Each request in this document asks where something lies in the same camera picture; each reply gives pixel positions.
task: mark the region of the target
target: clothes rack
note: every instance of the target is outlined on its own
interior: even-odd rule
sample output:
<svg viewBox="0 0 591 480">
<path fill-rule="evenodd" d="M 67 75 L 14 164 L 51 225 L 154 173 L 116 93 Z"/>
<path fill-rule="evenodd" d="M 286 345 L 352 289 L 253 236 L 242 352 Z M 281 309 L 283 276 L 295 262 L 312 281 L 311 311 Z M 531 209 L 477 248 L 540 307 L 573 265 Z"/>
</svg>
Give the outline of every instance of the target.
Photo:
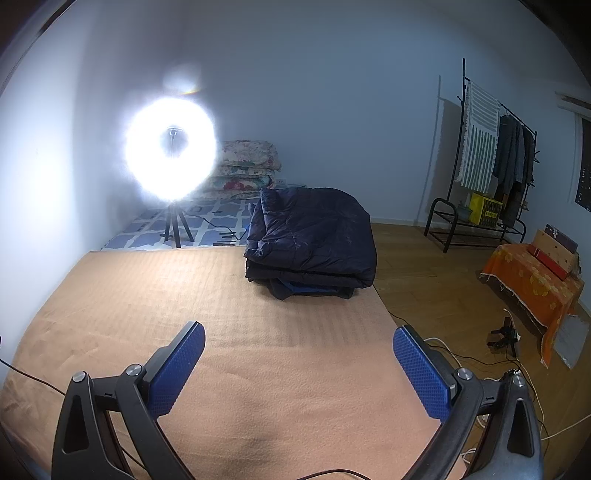
<svg viewBox="0 0 591 480">
<path fill-rule="evenodd" d="M 445 198 L 438 197 L 435 200 L 433 200 L 433 203 L 431 204 L 431 209 L 429 210 L 429 217 L 427 219 L 427 224 L 425 226 L 425 231 L 424 231 L 425 236 L 430 234 L 437 242 L 439 242 L 443 245 L 443 253 L 447 253 L 447 250 L 449 249 L 449 247 L 452 247 L 452 246 L 484 247 L 484 248 L 496 247 L 497 245 L 502 244 L 504 242 L 509 243 L 509 240 L 507 240 L 507 238 L 506 238 L 507 234 L 519 235 L 521 237 L 519 239 L 519 242 L 523 243 L 523 241 L 525 239 L 525 233 L 527 231 L 527 227 L 525 226 L 525 223 L 521 220 L 521 213 L 523 212 L 524 209 L 527 210 L 527 208 L 524 208 L 524 205 L 526 204 L 527 193 L 528 193 L 530 187 L 535 187 L 535 185 L 533 185 L 533 182 L 527 183 L 525 185 L 525 192 L 524 192 L 523 198 L 521 200 L 521 205 L 519 206 L 519 214 L 517 215 L 517 220 L 516 220 L 516 222 L 521 224 L 521 226 L 523 227 L 522 230 L 515 228 L 515 226 L 507 227 L 506 225 L 504 225 L 501 222 L 500 219 L 497 222 L 496 226 L 494 226 L 494 227 L 484 226 L 484 225 L 475 225 L 474 223 L 459 220 L 459 217 L 457 214 L 457 207 L 456 207 L 456 205 L 454 205 L 450 201 L 450 197 L 452 195 L 454 180 L 456 178 L 457 162 L 460 157 L 460 148 L 462 146 L 462 137 L 463 137 L 463 133 L 464 133 L 464 121 L 465 121 L 464 113 L 465 113 L 465 105 L 466 105 L 466 82 L 471 81 L 468 77 L 466 77 L 466 59 L 463 59 L 462 63 L 463 63 L 462 98 L 459 98 L 459 96 L 458 96 L 458 99 L 460 99 L 460 101 L 462 103 L 462 119 L 460 120 L 460 131 L 459 131 L 458 138 L 457 138 L 456 159 L 453 164 L 452 177 L 449 182 L 447 196 Z M 528 127 L 525 124 L 525 122 L 523 120 L 521 120 L 521 118 L 519 118 L 516 114 L 514 114 L 503 103 L 499 102 L 499 105 L 501 106 L 502 109 L 504 109 L 507 112 L 508 115 L 511 115 L 522 126 L 524 126 L 527 130 L 529 130 L 530 133 L 532 133 L 532 135 L 534 136 L 534 162 L 540 163 L 535 157 L 538 154 L 538 151 L 536 151 L 536 149 L 535 149 L 536 144 L 537 144 L 538 132 L 534 131 L 530 127 Z M 441 210 L 436 210 L 438 203 L 443 203 L 443 204 L 447 205 L 448 207 L 450 207 L 452 209 L 452 211 L 451 212 L 444 212 Z M 437 215 L 438 217 L 442 218 L 447 223 L 449 223 L 450 224 L 449 230 L 443 231 L 443 232 L 431 230 L 431 222 L 433 220 L 433 215 Z M 473 232 L 472 233 L 456 232 L 456 227 L 458 225 L 463 226 L 463 227 L 470 227 L 472 229 L 483 230 L 485 232 L 489 232 L 489 235 L 484 234 L 484 233 L 479 234 L 479 233 L 473 233 Z M 500 236 L 495 236 L 494 232 L 499 233 Z M 474 243 L 474 242 L 470 243 L 469 240 L 468 241 L 457 241 L 457 242 L 452 241 L 454 237 L 460 237 L 460 236 L 467 237 L 467 238 L 479 238 L 481 240 L 485 239 L 485 240 L 489 240 L 490 242 L 487 243 L 487 242 L 481 241 L 478 243 Z"/>
</svg>

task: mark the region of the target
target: striped towel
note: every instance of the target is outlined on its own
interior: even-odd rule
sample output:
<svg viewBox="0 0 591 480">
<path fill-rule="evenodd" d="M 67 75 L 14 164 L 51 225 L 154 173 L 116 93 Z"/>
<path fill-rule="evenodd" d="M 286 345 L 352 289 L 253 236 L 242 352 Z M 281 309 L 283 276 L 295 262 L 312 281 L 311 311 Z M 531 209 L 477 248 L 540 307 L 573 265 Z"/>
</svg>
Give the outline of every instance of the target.
<svg viewBox="0 0 591 480">
<path fill-rule="evenodd" d="M 464 108 L 464 150 L 456 181 L 474 192 L 487 193 L 495 165 L 500 105 L 492 95 L 467 81 Z"/>
</svg>

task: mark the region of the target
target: window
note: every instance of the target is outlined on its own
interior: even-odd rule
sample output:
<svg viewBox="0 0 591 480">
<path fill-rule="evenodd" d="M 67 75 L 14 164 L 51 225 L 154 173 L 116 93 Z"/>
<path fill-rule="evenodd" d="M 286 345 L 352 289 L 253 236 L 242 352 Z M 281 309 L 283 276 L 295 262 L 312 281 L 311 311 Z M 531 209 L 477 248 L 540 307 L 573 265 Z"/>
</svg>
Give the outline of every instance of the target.
<svg viewBox="0 0 591 480">
<path fill-rule="evenodd" d="M 581 118 L 581 171 L 574 201 L 591 212 L 591 122 Z"/>
</svg>

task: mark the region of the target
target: blue gripper pad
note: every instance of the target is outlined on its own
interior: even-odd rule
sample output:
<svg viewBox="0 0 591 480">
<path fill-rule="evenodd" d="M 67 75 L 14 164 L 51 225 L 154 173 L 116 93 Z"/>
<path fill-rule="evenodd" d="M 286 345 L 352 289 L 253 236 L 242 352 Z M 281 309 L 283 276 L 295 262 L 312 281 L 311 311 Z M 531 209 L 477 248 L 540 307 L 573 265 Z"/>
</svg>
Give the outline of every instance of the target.
<svg viewBox="0 0 591 480">
<path fill-rule="evenodd" d="M 147 409 L 155 420 L 173 408 L 205 348 L 205 329 L 196 323 L 150 382 Z"/>
<path fill-rule="evenodd" d="M 392 347 L 427 414 L 433 419 L 446 421 L 452 408 L 449 390 L 431 361 L 402 327 L 394 332 Z"/>
</svg>

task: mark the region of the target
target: orange tablecloth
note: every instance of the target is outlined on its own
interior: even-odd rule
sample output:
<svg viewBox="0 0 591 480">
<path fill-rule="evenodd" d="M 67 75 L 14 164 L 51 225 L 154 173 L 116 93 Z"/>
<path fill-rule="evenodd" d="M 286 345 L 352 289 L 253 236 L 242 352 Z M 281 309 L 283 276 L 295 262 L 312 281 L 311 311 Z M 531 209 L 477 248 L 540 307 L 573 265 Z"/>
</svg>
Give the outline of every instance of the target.
<svg viewBox="0 0 591 480">
<path fill-rule="evenodd" d="M 527 247 L 527 244 L 500 245 L 480 275 L 498 278 L 537 322 L 547 327 L 542 338 L 541 362 L 548 367 L 558 327 L 579 300 L 584 282 L 571 276 L 561 281 Z"/>
</svg>

